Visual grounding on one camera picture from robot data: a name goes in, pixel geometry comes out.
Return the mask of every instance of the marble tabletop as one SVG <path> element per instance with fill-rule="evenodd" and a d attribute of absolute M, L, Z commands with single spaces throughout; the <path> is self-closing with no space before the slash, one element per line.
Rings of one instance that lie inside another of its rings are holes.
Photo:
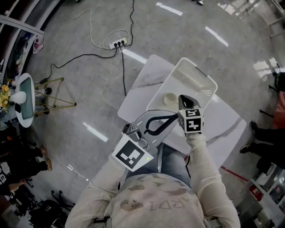
<path fill-rule="evenodd" d="M 151 55 L 122 103 L 118 116 L 131 123 L 146 112 L 148 104 L 173 68 L 170 62 Z M 230 106 L 217 95 L 211 98 L 204 110 L 203 134 L 217 167 L 230 155 L 245 128 L 246 122 Z M 163 142 L 185 155 L 190 153 L 186 138 L 173 131 Z"/>

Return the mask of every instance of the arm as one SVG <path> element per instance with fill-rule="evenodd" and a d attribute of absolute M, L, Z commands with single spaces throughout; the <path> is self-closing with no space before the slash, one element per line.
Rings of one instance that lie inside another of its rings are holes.
<path fill-rule="evenodd" d="M 223 228 L 240 228 L 236 209 L 228 198 L 221 175 L 208 150 L 205 136 L 188 134 L 187 143 L 192 147 L 191 187 L 197 194 L 206 217 L 217 217 Z"/>
<path fill-rule="evenodd" d="M 65 228 L 86 228 L 94 218 L 103 218 L 106 207 L 116 196 L 124 170 L 110 155 L 109 160 L 81 193 L 68 216 Z"/>

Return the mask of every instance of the metal frame stand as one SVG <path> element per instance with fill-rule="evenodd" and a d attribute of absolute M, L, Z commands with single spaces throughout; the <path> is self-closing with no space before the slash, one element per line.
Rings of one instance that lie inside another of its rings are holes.
<path fill-rule="evenodd" d="M 38 93 L 38 94 L 41 94 L 41 95 L 43 95 L 43 96 L 45 96 L 45 97 L 49 97 L 49 98 L 53 98 L 53 99 L 54 99 L 53 106 L 40 103 L 40 105 L 47 106 L 47 107 L 49 107 L 49 108 L 48 108 L 47 110 L 35 112 L 35 115 L 40 114 L 40 113 L 45 113 L 45 112 L 53 111 L 53 110 L 70 108 L 70 107 L 74 107 L 74 106 L 77 105 L 77 103 L 75 102 L 75 99 L 73 98 L 73 95 L 71 94 L 71 92 L 69 91 L 69 89 L 68 89 L 66 83 L 64 82 L 64 78 L 63 78 L 63 77 L 60 77 L 60 78 L 57 78 L 57 79 L 54 79 L 54 80 L 51 80 L 51 81 L 47 81 L 46 83 L 44 83 L 44 84 L 42 84 L 42 85 L 37 85 L 37 86 L 35 86 L 35 89 L 36 89 L 36 88 L 39 88 L 39 87 L 41 87 L 41 86 L 46 86 L 46 85 L 48 85 L 49 83 L 52 83 L 52 82 L 54 82 L 54 81 L 60 81 L 59 84 L 58 84 L 58 87 L 57 87 L 57 92 L 56 92 L 55 97 L 52 97 L 52 96 L 49 96 L 49 95 L 46 95 L 46 94 L 42 94 L 42 93 L 40 93 L 39 91 L 35 90 L 35 93 Z M 69 95 L 70 95 L 70 97 L 71 97 L 71 99 L 72 99 L 73 102 L 68 102 L 68 101 L 61 100 L 61 99 L 57 98 L 58 92 L 59 92 L 59 89 L 60 89 L 60 86 L 62 85 L 62 83 L 65 85 L 65 87 L 66 87 L 66 89 L 67 89 L 67 91 L 68 91 L 68 93 L 69 93 Z M 66 103 L 68 103 L 68 104 L 70 104 L 70 105 L 66 105 L 66 106 L 62 106 L 62 107 L 57 107 L 57 106 L 56 106 L 56 101 L 57 101 L 57 100 L 62 101 L 62 102 L 66 102 Z"/>

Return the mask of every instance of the concrete floor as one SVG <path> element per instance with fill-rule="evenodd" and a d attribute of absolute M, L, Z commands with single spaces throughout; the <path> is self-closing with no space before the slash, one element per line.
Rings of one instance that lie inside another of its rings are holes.
<path fill-rule="evenodd" d="M 273 113 L 276 108 L 277 96 L 268 85 L 273 83 L 270 73 L 273 63 L 284 60 L 281 51 L 284 47 L 277 46 L 278 42 L 283 43 L 284 37 L 269 38 L 272 31 L 268 23 L 275 16 L 267 3 L 262 0 L 252 11 L 237 16 L 239 11 L 235 10 L 244 0 L 206 0 L 203 7 L 189 0 L 160 2 L 183 14 L 163 9 L 155 0 L 137 0 L 133 13 L 134 41 L 129 50 L 145 59 L 156 54 L 174 65 L 182 57 L 191 59 L 217 82 L 216 94 L 247 123 L 255 120 L 262 127 L 270 127 L 272 120 L 261 115 L 259 109 Z M 86 9 L 93 12 L 92 37 L 99 46 L 109 33 L 117 29 L 130 30 L 131 0 L 64 2 L 45 28 L 43 50 L 29 60 L 26 72 L 35 82 L 49 75 L 51 63 L 61 66 L 83 53 L 114 54 L 91 43 L 89 12 L 77 20 L 55 21 L 55 17 L 57 20 L 75 17 Z M 113 34 L 106 43 L 121 37 L 126 34 Z M 128 55 L 124 59 L 128 91 L 143 63 Z M 76 202 L 88 180 L 107 160 L 126 124 L 117 115 L 125 97 L 122 56 L 118 53 L 107 60 L 82 57 L 61 69 L 53 68 L 51 79 L 58 77 L 65 78 L 77 106 L 34 119 L 33 131 L 37 141 L 49 150 L 53 171 L 33 177 L 33 192 L 46 199 L 51 190 L 62 190 L 68 199 Z M 108 141 L 103 142 L 91 134 L 86 124 L 105 135 Z M 259 158 L 253 154 L 240 155 L 239 149 L 251 137 L 248 128 L 224 163 L 226 168 L 248 179 L 255 174 Z M 237 205 L 244 196 L 246 183 L 224 170 L 220 172 L 227 194 Z"/>

